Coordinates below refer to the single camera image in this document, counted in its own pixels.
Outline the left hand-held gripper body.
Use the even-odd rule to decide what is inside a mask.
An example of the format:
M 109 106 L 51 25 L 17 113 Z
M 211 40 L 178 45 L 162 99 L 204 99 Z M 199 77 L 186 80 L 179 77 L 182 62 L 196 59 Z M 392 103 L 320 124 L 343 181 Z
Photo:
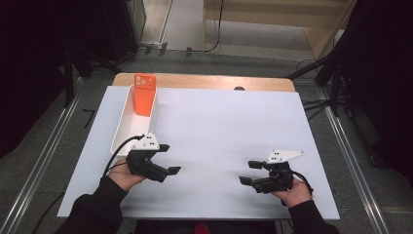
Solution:
M 160 143 L 153 133 L 148 133 L 131 146 L 127 156 L 127 165 L 133 175 L 144 176 L 148 179 L 163 182 L 169 171 L 152 162 L 159 152 Z

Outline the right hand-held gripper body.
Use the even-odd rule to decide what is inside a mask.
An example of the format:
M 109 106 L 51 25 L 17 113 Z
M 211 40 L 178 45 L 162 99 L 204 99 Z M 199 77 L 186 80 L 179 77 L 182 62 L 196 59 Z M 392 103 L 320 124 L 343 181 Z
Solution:
M 293 170 L 288 161 L 304 156 L 304 151 L 273 150 L 262 162 L 262 169 L 269 172 L 265 178 L 253 179 L 252 187 L 257 193 L 286 191 L 292 187 Z

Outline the white rectangular box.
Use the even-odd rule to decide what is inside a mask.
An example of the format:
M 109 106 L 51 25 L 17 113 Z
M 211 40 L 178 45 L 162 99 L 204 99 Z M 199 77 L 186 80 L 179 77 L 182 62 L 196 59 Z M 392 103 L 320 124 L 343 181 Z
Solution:
M 149 117 L 137 115 L 133 105 L 133 87 L 129 87 L 123 111 L 114 134 L 110 152 L 112 154 L 120 148 L 118 157 L 126 157 L 131 151 L 131 146 L 146 136 L 155 134 L 158 115 L 158 97 L 155 97 L 152 112 Z

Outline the orange phone case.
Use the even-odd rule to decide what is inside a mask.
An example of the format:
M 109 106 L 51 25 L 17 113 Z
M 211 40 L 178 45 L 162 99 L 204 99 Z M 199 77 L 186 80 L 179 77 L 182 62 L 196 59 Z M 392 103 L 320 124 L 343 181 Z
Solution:
M 133 104 L 137 115 L 149 117 L 156 95 L 156 77 L 153 74 L 136 73 L 133 85 Z

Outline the person's right hand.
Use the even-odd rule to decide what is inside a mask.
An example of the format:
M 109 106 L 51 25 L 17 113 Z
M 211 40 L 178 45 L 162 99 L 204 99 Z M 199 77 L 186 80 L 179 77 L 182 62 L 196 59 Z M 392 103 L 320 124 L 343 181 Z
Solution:
M 289 190 L 273 192 L 273 195 L 281 199 L 288 208 L 312 199 L 306 183 L 297 178 L 293 180 L 292 187 Z

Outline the person's left hand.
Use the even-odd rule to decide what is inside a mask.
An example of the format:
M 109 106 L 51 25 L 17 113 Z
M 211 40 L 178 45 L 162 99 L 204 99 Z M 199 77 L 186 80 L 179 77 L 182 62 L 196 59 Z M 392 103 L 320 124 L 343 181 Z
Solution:
M 145 180 L 144 176 L 133 175 L 130 172 L 125 158 L 121 158 L 115 163 L 108 176 L 124 191 L 130 191 L 135 185 Z

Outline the person's dark clothing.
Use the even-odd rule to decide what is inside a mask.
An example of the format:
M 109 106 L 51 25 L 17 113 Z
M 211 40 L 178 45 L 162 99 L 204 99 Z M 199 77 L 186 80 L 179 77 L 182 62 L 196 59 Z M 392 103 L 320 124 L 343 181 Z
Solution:
M 273 221 L 171 221 L 138 220 L 133 234 L 194 234 L 198 222 L 206 224 L 211 234 L 277 234 Z

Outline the red cloth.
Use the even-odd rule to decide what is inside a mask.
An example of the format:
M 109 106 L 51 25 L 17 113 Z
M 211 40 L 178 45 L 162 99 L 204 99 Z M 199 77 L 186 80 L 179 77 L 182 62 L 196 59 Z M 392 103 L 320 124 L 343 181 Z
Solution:
M 196 223 L 193 231 L 194 234 L 211 234 L 211 232 L 207 228 L 207 225 L 203 222 Z

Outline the wooden table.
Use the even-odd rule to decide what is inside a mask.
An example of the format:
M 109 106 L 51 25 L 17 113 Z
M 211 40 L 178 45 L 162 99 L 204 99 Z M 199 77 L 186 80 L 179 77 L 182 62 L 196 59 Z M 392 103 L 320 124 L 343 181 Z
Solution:
M 158 88 L 295 92 L 287 78 L 154 73 Z

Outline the black stand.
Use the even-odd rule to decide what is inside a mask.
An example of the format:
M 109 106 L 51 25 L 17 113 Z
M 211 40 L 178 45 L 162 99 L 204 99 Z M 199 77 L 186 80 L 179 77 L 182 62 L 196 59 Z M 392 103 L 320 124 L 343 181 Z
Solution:
M 81 45 L 67 45 L 64 49 L 64 80 L 65 80 L 65 104 L 64 107 L 68 107 L 74 99 L 74 83 L 73 83 L 73 68 L 81 74 L 82 77 L 92 76 L 92 67 L 90 66 L 88 59 L 92 59 L 100 65 L 106 67 L 114 74 L 118 74 L 121 70 L 110 63 L 108 60 L 102 58 L 98 54 Z
M 339 94 L 342 86 L 343 78 L 343 68 L 337 59 L 335 59 L 331 54 L 324 56 L 319 59 L 313 60 L 310 64 L 299 68 L 286 76 L 289 80 L 297 79 L 306 73 L 319 68 L 319 73 L 315 78 L 315 83 L 317 86 L 325 86 L 328 82 L 331 82 L 330 96 L 324 102 L 327 107 L 333 113 L 334 117 L 338 117 L 338 106 L 341 103 L 339 100 Z

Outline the grey cabinet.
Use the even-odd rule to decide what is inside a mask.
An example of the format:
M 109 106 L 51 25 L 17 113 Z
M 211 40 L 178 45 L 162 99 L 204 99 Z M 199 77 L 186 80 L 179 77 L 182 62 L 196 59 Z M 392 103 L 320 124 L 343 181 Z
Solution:
M 131 26 L 136 43 L 139 44 L 142 39 L 144 26 L 146 23 L 146 11 L 143 0 L 126 0 Z

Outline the dark curtain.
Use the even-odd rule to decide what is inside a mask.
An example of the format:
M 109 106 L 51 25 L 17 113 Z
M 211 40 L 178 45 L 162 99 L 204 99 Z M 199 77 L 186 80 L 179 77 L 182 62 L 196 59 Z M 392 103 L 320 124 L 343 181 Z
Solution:
M 74 44 L 112 64 L 136 53 L 126 0 L 0 0 L 0 159 L 65 94 Z
M 413 182 L 413 0 L 357 0 L 336 55 L 374 164 Z

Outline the metal floor rail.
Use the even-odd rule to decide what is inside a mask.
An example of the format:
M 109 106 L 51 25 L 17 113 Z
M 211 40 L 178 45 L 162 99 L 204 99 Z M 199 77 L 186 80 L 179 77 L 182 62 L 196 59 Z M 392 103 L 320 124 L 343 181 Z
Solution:
M 25 214 L 32 197 L 56 151 L 56 147 L 69 123 L 75 108 L 77 107 L 80 94 L 77 94 L 74 99 L 65 107 L 45 146 L 43 147 L 36 164 L 30 172 L 28 179 L 20 190 L 15 202 L 13 203 L 4 223 L 0 227 L 0 234 L 15 234 L 19 223 Z
M 349 169 L 353 182 L 355 183 L 357 193 L 360 197 L 361 203 L 368 216 L 374 233 L 390 234 L 390 229 L 358 163 L 357 156 L 349 143 L 349 140 L 340 122 L 340 118 L 334 114 L 331 104 L 327 105 L 325 112 L 331 128 L 337 138 L 347 167 Z

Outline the wooden shelf frame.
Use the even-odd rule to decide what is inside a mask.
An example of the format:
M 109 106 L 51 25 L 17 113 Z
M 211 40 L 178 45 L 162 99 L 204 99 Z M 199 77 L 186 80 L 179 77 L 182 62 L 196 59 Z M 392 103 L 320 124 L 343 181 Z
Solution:
M 316 59 L 327 54 L 357 0 L 203 0 L 203 43 L 207 20 L 303 27 Z

